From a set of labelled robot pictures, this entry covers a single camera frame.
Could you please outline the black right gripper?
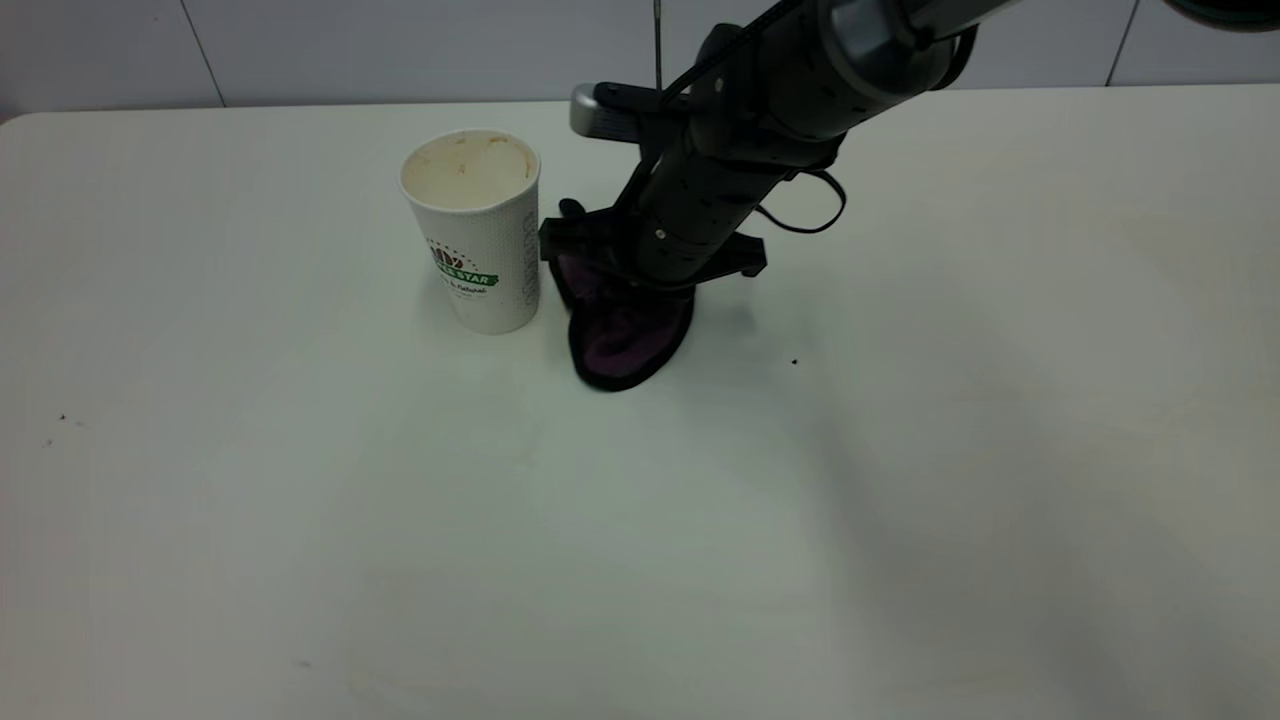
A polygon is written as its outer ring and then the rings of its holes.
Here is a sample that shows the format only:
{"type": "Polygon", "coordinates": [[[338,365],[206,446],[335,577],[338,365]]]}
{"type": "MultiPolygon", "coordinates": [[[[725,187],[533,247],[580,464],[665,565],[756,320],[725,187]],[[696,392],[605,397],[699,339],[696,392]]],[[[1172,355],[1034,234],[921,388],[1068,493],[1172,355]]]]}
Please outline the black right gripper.
{"type": "Polygon", "coordinates": [[[755,277],[767,268],[765,246],[739,227],[787,173],[668,151],[637,167],[613,206],[543,222],[541,260],[573,260],[657,292],[755,277]]]}

